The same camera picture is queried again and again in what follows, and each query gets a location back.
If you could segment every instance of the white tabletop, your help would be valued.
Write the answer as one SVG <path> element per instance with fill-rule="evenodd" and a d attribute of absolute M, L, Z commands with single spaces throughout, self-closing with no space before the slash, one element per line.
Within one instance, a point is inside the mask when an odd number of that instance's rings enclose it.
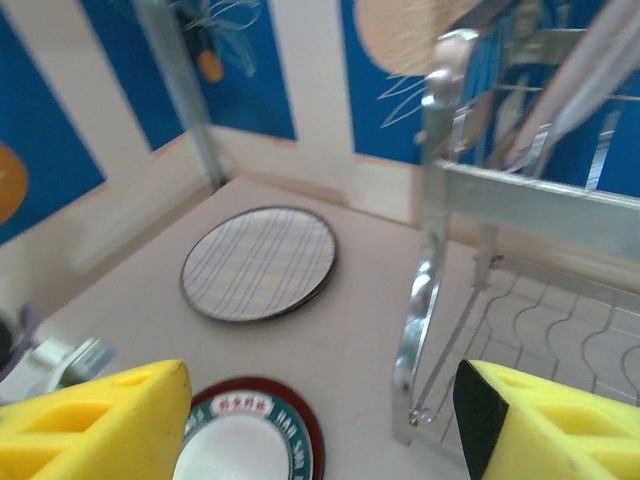
<path fill-rule="evenodd" d="M 283 318 L 251 325 L 203 318 L 180 293 L 186 255 L 218 223 L 266 205 L 304 207 L 328 220 L 340 246 L 334 278 Z M 53 315 L 40 336 L 106 339 L 118 349 L 110 372 L 184 359 L 194 393 L 239 375 L 280 380 L 316 412 L 328 480 L 467 478 L 423 444 L 391 438 L 391 372 L 417 256 L 418 233 L 408 227 L 236 179 Z M 12 377 L 5 397 L 29 381 Z"/>

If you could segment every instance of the orange circle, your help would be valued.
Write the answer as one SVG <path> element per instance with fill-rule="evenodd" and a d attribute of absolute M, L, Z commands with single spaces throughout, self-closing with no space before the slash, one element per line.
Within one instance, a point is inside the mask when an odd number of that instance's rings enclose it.
<path fill-rule="evenodd" d="M 16 213 L 27 195 L 27 168 L 6 145 L 0 143 L 0 224 Z"/>
<path fill-rule="evenodd" d="M 205 50 L 198 55 L 198 67 L 204 78 L 211 83 L 219 82 L 224 76 L 222 62 L 211 50 Z"/>

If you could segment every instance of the metal dish rack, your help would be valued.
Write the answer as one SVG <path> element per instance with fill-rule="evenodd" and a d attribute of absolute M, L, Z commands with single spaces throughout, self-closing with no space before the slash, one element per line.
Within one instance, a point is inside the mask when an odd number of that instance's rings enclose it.
<path fill-rule="evenodd" d="M 566 15 L 571 2 L 559 7 Z M 523 85 L 514 71 L 562 63 L 582 33 L 539 28 L 540 8 L 535 0 L 485 1 L 435 47 L 422 100 L 421 260 L 392 381 L 393 435 L 404 444 L 426 437 L 461 453 L 451 390 L 462 358 L 500 363 L 640 406 L 637 292 L 496 251 L 498 228 L 509 228 L 631 264 L 640 261 L 640 201 L 595 190 L 615 122 L 605 122 L 600 132 L 583 188 L 499 170 L 503 143 L 494 146 L 493 139 L 512 138 L 521 118 L 518 112 L 513 125 L 496 126 L 501 105 L 509 95 L 520 95 L 512 103 L 522 104 L 523 95 L 540 91 Z M 474 62 L 487 45 L 497 49 L 498 60 L 481 75 L 484 85 L 475 81 L 470 87 L 469 72 L 477 73 Z M 483 61 L 487 68 L 486 55 Z M 452 212 L 483 223 L 473 289 L 458 319 L 439 317 L 436 308 Z"/>

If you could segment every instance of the ceramic plate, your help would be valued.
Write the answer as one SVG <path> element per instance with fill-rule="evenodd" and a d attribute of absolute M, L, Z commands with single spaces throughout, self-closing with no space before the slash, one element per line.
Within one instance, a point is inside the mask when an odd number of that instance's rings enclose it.
<path fill-rule="evenodd" d="M 289 312 L 327 284 L 337 259 L 329 225 L 306 210 L 267 207 L 211 230 L 187 256 L 181 286 L 209 318 L 264 320 Z"/>
<path fill-rule="evenodd" d="M 322 431 L 289 387 L 227 380 L 193 398 L 173 480 L 320 480 Z"/>

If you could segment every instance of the red plate rim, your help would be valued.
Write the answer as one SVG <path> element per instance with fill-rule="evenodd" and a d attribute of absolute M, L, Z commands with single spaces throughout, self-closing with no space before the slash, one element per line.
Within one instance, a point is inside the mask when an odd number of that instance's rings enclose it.
<path fill-rule="evenodd" d="M 313 453 L 313 480 L 321 480 L 324 473 L 325 450 L 324 437 L 320 423 L 316 418 L 309 404 L 287 385 L 263 377 L 237 377 L 223 380 L 198 392 L 191 399 L 191 408 L 195 408 L 202 402 L 209 400 L 221 393 L 234 390 L 255 390 L 258 392 L 271 393 L 285 400 L 291 405 L 302 422 L 307 427 L 311 440 L 311 452 Z"/>

